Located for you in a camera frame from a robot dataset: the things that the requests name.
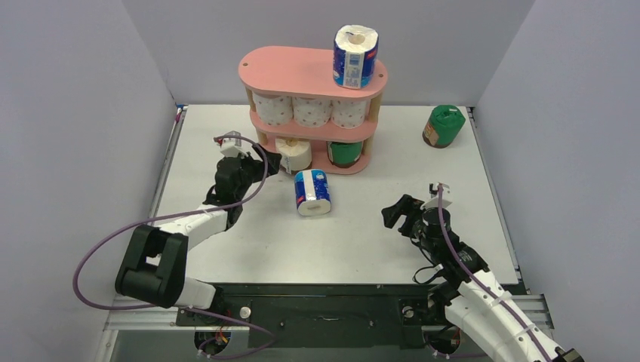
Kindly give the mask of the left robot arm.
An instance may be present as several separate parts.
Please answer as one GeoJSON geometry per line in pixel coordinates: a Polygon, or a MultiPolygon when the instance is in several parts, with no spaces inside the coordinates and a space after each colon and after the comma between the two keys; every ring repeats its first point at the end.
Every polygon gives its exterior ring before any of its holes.
{"type": "Polygon", "coordinates": [[[242,214],[242,200],[254,183],[279,172],[281,155],[256,146],[259,155],[223,157],[214,185],[193,215],[159,226],[137,226],[115,279],[117,293],[162,308],[195,307],[206,324],[220,322],[225,303],[211,284],[186,276],[187,254],[209,237],[231,229],[242,214]]]}

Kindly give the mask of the white dotted roll shelf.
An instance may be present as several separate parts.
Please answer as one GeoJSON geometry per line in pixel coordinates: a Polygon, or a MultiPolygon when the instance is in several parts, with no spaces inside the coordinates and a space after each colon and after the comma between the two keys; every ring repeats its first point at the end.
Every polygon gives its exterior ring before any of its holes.
{"type": "Polygon", "coordinates": [[[333,100],[330,121],[343,129],[362,125],[368,112],[368,101],[333,100]]]}

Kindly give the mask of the brown green roll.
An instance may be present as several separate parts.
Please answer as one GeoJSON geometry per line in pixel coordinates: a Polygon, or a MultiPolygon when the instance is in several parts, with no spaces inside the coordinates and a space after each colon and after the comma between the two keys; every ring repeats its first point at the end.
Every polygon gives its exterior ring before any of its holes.
{"type": "Polygon", "coordinates": [[[348,168],[360,159],[362,148],[363,142],[327,142],[328,159],[336,167],[348,168]]]}

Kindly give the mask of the beige brown roll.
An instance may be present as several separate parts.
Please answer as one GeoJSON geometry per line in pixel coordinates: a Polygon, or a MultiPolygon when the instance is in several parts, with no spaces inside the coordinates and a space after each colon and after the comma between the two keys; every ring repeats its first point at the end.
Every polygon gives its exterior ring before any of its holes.
{"type": "Polygon", "coordinates": [[[312,147],[310,141],[288,138],[277,138],[275,149],[282,158],[281,168],[293,174],[305,170],[312,163],[312,147]]]}

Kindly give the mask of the pink three-tier shelf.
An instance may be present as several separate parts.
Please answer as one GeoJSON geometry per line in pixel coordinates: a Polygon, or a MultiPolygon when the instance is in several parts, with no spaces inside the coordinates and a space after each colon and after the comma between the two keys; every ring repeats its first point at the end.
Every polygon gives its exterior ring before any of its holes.
{"type": "Polygon", "coordinates": [[[315,48],[266,46],[246,54],[238,65],[238,75],[245,86],[250,104],[250,117],[259,143],[275,152],[277,139],[308,141],[312,148],[310,166],[342,175],[364,170],[371,159],[383,91],[388,80],[385,65],[376,60],[374,78],[363,89],[338,86],[333,80],[333,52],[315,48]],[[304,127],[295,121],[284,125],[268,125],[257,114],[253,96],[289,96],[320,100],[363,101],[368,105],[364,123],[344,129],[328,123],[321,127],[304,127]],[[328,157],[327,143],[362,143],[362,153],[349,167],[338,167],[328,157]]]}

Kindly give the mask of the white dotted roll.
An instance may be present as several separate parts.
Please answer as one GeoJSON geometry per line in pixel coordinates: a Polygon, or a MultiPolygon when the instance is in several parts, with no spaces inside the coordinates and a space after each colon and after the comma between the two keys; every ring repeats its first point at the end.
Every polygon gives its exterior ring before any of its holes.
{"type": "Polygon", "coordinates": [[[294,117],[290,97],[253,93],[252,99],[256,113],[264,124],[280,126],[289,123],[294,117]]]}
{"type": "Polygon", "coordinates": [[[302,127],[321,127],[328,123],[332,113],[330,100],[294,97],[292,106],[294,120],[302,127]]]}

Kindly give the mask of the blue white roll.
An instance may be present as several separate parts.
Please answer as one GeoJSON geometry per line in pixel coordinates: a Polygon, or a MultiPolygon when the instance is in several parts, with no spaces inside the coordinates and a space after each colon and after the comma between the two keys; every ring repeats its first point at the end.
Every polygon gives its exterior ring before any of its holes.
{"type": "Polygon", "coordinates": [[[331,211],[328,177],[323,170],[309,169],[294,177],[297,212],[301,216],[321,216],[331,211]]]}
{"type": "Polygon", "coordinates": [[[334,37],[334,82],[349,89],[367,87],[374,76],[379,35],[362,25],[345,25],[334,37]]]}

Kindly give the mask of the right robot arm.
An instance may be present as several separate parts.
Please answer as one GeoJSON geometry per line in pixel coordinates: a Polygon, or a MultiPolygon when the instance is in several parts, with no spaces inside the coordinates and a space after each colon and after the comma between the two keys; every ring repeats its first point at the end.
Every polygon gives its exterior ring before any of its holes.
{"type": "Polygon", "coordinates": [[[432,261],[444,282],[432,288],[427,315],[461,329],[494,361],[581,361],[574,348],[565,349],[547,336],[517,305],[488,264],[451,228],[444,200],[431,205],[403,195],[382,209],[383,224],[395,227],[432,261]]]}

